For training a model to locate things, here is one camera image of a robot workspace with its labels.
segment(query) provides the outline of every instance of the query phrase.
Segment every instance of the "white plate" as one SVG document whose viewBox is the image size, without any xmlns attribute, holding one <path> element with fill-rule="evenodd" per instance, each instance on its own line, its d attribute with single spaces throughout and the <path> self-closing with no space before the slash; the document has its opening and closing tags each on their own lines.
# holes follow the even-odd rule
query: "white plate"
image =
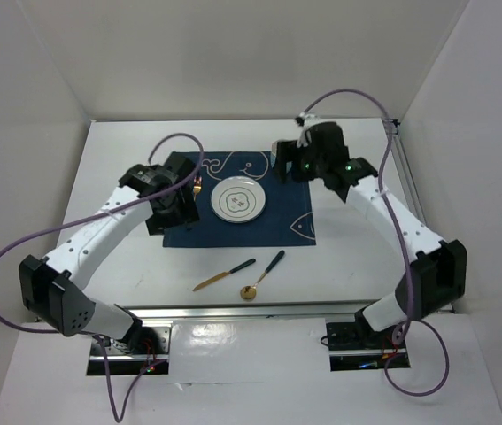
<svg viewBox="0 0 502 425">
<path fill-rule="evenodd" d="M 220 219 L 246 223 L 256 219 L 266 205 L 262 186 L 249 177 L 229 177 L 213 189 L 212 209 Z"/>
</svg>

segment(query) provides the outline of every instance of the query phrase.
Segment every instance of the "placemat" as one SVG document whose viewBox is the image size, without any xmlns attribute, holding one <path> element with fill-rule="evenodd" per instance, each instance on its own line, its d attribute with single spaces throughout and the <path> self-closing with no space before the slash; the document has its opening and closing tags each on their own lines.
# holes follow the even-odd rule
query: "placemat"
<svg viewBox="0 0 502 425">
<path fill-rule="evenodd" d="M 197 161 L 197 152 L 183 152 Z M 206 152 L 201 175 L 203 188 L 196 198 L 199 222 L 191 228 L 169 228 L 163 246 L 220 248 L 315 245 L 312 201 L 308 183 L 279 183 L 270 167 L 270 152 Z M 211 206 L 213 188 L 228 177 L 244 175 L 266 192 L 266 206 L 255 220 L 229 223 Z"/>
</svg>

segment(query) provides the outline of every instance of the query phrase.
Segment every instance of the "white wall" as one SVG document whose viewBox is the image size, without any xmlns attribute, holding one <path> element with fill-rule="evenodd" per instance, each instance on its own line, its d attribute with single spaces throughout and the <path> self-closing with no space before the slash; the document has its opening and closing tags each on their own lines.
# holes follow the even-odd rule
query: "white wall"
<svg viewBox="0 0 502 425">
<path fill-rule="evenodd" d="M 502 405 L 502 1 L 471 0 L 401 136 L 427 219 L 467 246 L 463 307 Z"/>
<path fill-rule="evenodd" d="M 87 122 L 14 1 L 0 0 L 0 249 L 59 223 Z M 30 243 L 0 263 L 0 311 L 23 316 L 17 265 L 52 240 Z M 0 325 L 0 390 L 17 333 Z"/>
<path fill-rule="evenodd" d="M 94 118 L 403 115 L 467 0 L 21 0 Z M 323 112 L 375 116 L 364 101 Z"/>
</svg>

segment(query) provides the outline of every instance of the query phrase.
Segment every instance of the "purple cable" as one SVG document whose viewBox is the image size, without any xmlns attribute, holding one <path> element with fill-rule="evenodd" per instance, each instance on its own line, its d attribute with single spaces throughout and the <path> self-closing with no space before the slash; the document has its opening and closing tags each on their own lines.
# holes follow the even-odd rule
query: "purple cable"
<svg viewBox="0 0 502 425">
<path fill-rule="evenodd" d="M 120 414 L 117 412 L 117 406 L 115 405 L 115 397 L 112 394 L 112 385 L 111 385 L 111 370 L 109 368 L 109 359 L 107 357 L 107 350 L 104 347 L 103 344 L 103 339 L 99 335 L 93 335 L 93 339 L 97 341 L 99 344 L 99 348 L 101 349 L 101 354 L 103 355 L 103 364 L 105 368 L 105 380 L 107 381 L 107 394 L 109 395 L 109 403 L 111 404 L 111 410 L 112 410 L 112 416 L 115 418 L 115 422 L 121 423 L 123 418 L 125 417 L 125 411 L 127 410 L 127 402 L 128 398 L 130 397 L 130 394 L 135 387 L 135 384 L 138 382 L 139 379 L 141 379 L 141 376 L 143 376 L 151 367 L 154 367 L 156 365 L 159 365 L 160 363 L 164 363 L 165 360 L 155 360 L 152 363 L 150 363 L 147 367 L 143 367 L 139 374 L 135 376 L 135 379 L 130 383 L 127 389 L 127 394 L 125 395 L 125 399 L 123 401 L 123 408 L 120 411 Z"/>
<path fill-rule="evenodd" d="M 84 219 L 72 221 L 70 223 L 66 223 L 66 224 L 63 224 L 61 226 L 56 226 L 54 228 L 47 228 L 45 230 L 41 230 L 39 232 L 35 232 L 35 233 L 31 234 L 31 235 L 21 237 L 19 240 L 14 241 L 13 243 L 9 243 L 7 246 L 5 246 L 0 251 L 0 258 L 2 258 L 3 255 L 6 254 L 8 251 L 10 251 L 13 248 L 21 245 L 24 242 L 31 241 L 32 239 L 36 239 L 37 237 L 48 235 L 50 233 L 59 232 L 61 230 L 65 230 L 67 228 L 73 228 L 75 226 L 80 226 L 82 224 L 90 223 L 91 221 L 102 219 L 103 217 L 107 216 L 107 213 L 109 213 L 109 214 L 119 213 L 119 212 L 121 212 L 123 210 L 126 210 L 126 209 L 130 208 L 131 206 L 139 205 L 139 204 L 141 204 L 143 202 L 149 202 L 152 199 L 156 199 L 158 197 L 163 197 L 163 196 L 165 196 L 165 195 L 167 195 L 169 193 L 174 192 L 175 190 L 179 189 L 180 187 L 182 187 L 183 185 L 187 184 L 188 182 L 193 181 L 193 179 L 196 177 L 197 173 L 199 173 L 199 169 L 201 168 L 201 164 L 202 164 L 202 162 L 204 160 L 204 146 L 201 144 L 201 142 L 199 142 L 199 140 L 197 140 L 197 138 L 195 136 L 189 135 L 188 133 L 174 133 L 172 135 L 168 135 L 167 137 L 165 137 L 164 139 L 162 139 L 160 142 L 158 142 L 158 144 L 152 150 L 151 158 L 154 155 L 154 152 L 156 152 L 156 150 L 162 145 L 162 143 L 164 143 L 164 142 L 166 142 L 166 141 L 168 141 L 168 140 L 170 140 L 170 139 L 172 139 L 174 137 L 188 137 L 189 139 L 193 140 L 197 144 L 197 147 L 199 148 L 199 158 L 197 159 L 196 168 L 194 168 L 194 170 L 191 173 L 189 173 L 189 175 L 185 179 L 183 179 L 181 182 L 178 182 L 174 186 L 171 186 L 169 188 L 161 190 L 160 192 L 155 193 L 153 195 L 150 195 L 148 197 L 142 197 L 140 199 L 136 199 L 135 201 L 129 202 L 127 204 L 118 206 L 117 208 L 113 208 L 109 212 L 101 212 L 99 214 L 92 215 L 90 217 L 86 217 Z M 25 328 L 23 326 L 17 325 L 16 323 L 8 321 L 7 319 L 5 319 L 1 315 L 0 315 L 0 322 L 3 323 L 5 326 L 8 326 L 9 328 L 13 328 L 13 329 L 16 329 L 16 330 L 19 330 L 19 331 L 22 331 L 22 332 L 29 332 L 29 333 L 32 333 L 32 334 L 56 334 L 56 333 L 58 333 L 56 330 L 53 330 L 53 329 L 32 329 L 32 328 Z"/>
<path fill-rule="evenodd" d="M 386 137 L 387 137 L 387 143 L 386 143 L 386 149 L 384 150 L 384 155 L 382 156 L 382 161 L 381 164 L 379 165 L 378 169 L 378 189 L 381 192 L 382 195 L 382 201 L 386 205 L 386 209 L 390 215 L 390 219 L 392 220 L 392 224 L 394 226 L 394 230 L 396 232 L 398 241 L 400 243 L 400 250 L 402 251 L 402 260 L 404 261 L 404 269 L 405 269 L 405 275 L 406 275 L 406 287 L 408 288 L 408 303 L 407 303 L 407 308 L 406 308 L 406 321 L 403 323 L 399 323 L 395 328 L 394 331 L 392 332 L 392 341 L 394 344 L 400 345 L 402 342 L 404 342 L 406 334 L 408 333 L 408 330 L 410 328 L 410 323 L 412 322 L 412 317 L 413 317 L 413 277 L 412 277 L 412 272 L 410 269 L 410 257 L 408 256 L 408 250 L 406 248 L 406 242 L 404 240 L 404 237 L 402 235 L 402 228 L 400 227 L 400 223 L 398 223 L 398 217 L 394 213 L 394 209 L 392 208 L 392 205 L 390 204 L 390 200 L 388 196 L 386 195 L 386 192 L 384 192 L 384 183 L 382 181 L 383 176 L 384 176 L 384 166 L 386 165 L 386 160 L 388 159 L 390 155 L 390 151 L 392 149 L 392 131 L 390 131 L 390 115 L 386 108 L 384 107 L 383 104 L 381 104 L 376 98 L 372 97 L 368 93 L 365 93 L 362 90 L 357 90 L 357 89 L 335 89 L 331 90 L 328 93 L 326 93 L 323 96 L 318 97 L 315 99 L 311 104 L 309 104 L 305 109 L 304 113 L 309 113 L 309 111 L 312 110 L 312 108 L 317 105 L 319 102 L 321 102 L 323 99 L 336 95 L 338 93 L 352 93 L 355 95 L 359 95 L 364 97 L 365 99 L 370 100 L 373 104 L 376 105 L 376 107 L 381 111 L 382 117 L 383 117 L 383 122 L 385 126 L 385 131 L 386 131 Z M 447 376 L 449 375 L 449 354 L 447 352 L 447 347 L 445 347 L 445 343 L 443 338 L 439 335 L 439 333 L 426 321 L 420 321 L 424 325 L 426 325 L 428 328 L 432 330 L 432 332 L 437 336 L 437 339 L 439 340 L 439 343 L 442 346 L 442 350 L 444 351 L 444 356 L 445 356 L 445 371 L 444 371 L 444 378 L 442 381 L 432 390 L 425 391 L 422 393 L 417 393 L 417 392 L 411 392 L 408 390 L 404 390 L 400 388 L 397 384 L 395 384 L 392 379 L 390 378 L 389 374 L 389 364 L 390 362 L 394 359 L 394 357 L 390 358 L 384 365 L 384 373 L 386 375 L 386 378 L 389 380 L 390 384 L 397 389 L 398 391 L 402 392 L 403 394 L 406 394 L 408 396 L 414 396 L 414 397 L 424 397 L 424 396 L 429 396 L 430 394 L 435 393 L 438 391 L 440 388 L 442 388 L 445 384 L 445 381 L 447 381 Z"/>
</svg>

